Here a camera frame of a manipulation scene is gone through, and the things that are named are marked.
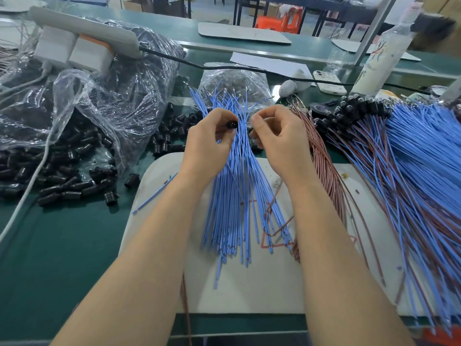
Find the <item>plastic bag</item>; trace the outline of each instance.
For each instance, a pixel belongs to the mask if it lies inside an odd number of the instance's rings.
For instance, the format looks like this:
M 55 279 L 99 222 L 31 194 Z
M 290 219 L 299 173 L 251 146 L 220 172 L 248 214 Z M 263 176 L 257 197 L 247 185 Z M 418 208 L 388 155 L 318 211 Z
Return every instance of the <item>plastic bag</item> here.
M 205 63 L 207 67 L 223 65 L 241 66 L 235 63 Z M 245 98 L 248 94 L 248 107 L 257 104 L 253 112 L 274 104 L 266 75 L 263 73 L 241 69 L 204 70 L 199 91 L 208 91 L 213 95 L 216 88 L 217 91 L 225 89 L 232 92 L 236 97 Z M 209 100 L 206 99 L 205 103 L 208 108 L 212 107 Z
M 133 31 L 144 47 L 179 58 L 185 56 L 180 45 L 150 29 L 91 20 Z M 113 140 L 116 165 L 122 173 L 135 165 L 157 130 L 178 68 L 179 63 L 150 54 L 138 60 L 116 55 L 106 75 L 77 69 L 49 75 L 46 83 L 0 100 L 0 149 L 42 146 L 52 126 L 51 141 L 55 142 L 77 106 Z M 19 59 L 2 85 L 14 87 L 41 73 L 41 63 L 29 53 Z

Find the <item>red object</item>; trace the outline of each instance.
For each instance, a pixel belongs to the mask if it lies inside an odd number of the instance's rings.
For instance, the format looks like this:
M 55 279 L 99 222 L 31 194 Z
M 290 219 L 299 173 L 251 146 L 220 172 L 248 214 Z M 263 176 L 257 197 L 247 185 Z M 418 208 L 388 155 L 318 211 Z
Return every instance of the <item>red object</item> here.
M 291 16 L 293 16 L 293 20 L 289 24 L 288 22 L 290 21 Z M 301 26 L 302 17 L 303 9 L 293 7 L 281 19 L 267 16 L 258 16 L 256 19 L 255 28 L 271 29 L 283 33 L 297 34 L 299 27 Z
M 434 335 L 430 328 L 423 330 L 423 340 L 433 342 L 443 346 L 460 346 L 461 345 L 461 328 L 453 326 L 451 328 L 452 337 L 440 327 L 435 328 Z

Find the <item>metal post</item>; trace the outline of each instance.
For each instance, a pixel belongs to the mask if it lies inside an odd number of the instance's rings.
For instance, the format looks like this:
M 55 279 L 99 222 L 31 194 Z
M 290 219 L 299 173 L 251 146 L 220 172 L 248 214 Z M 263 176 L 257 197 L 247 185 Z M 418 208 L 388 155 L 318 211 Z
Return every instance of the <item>metal post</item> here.
M 376 17 L 374 17 L 372 24 L 366 31 L 365 37 L 363 38 L 362 42 L 360 43 L 359 49 L 355 53 L 354 57 L 354 65 L 359 65 L 366 55 L 366 51 L 368 47 L 373 42 L 376 34 L 378 33 L 381 25 L 383 25 L 384 20 L 386 19 L 387 15 L 389 14 L 390 9 L 394 5 L 396 0 L 383 0 L 379 5 L 377 10 Z

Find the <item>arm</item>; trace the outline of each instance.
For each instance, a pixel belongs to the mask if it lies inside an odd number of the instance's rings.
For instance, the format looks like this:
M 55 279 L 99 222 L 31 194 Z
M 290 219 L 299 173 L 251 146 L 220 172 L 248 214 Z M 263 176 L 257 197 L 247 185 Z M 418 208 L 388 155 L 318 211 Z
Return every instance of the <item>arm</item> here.
M 192 217 L 205 187 L 222 170 L 231 150 L 233 130 L 215 135 L 229 120 L 237 117 L 216 109 L 189 130 L 178 175 L 52 345 L 166 345 L 176 315 Z
M 290 193 L 314 345 L 414 345 L 320 183 L 301 120 L 276 105 L 255 114 L 252 124 L 253 137 Z

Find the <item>hand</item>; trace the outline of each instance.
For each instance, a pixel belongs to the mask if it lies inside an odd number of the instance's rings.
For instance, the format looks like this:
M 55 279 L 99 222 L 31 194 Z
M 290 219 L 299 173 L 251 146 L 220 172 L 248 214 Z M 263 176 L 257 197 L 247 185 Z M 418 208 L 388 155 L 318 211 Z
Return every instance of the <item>hand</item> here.
M 189 129 L 186 150 L 179 173 L 200 186 L 207 186 L 224 168 L 236 131 L 226 127 L 228 121 L 238 121 L 229 110 L 216 108 Z
M 273 105 L 251 117 L 253 137 L 266 150 L 267 160 L 288 187 L 304 182 L 314 164 L 303 122 L 283 105 Z

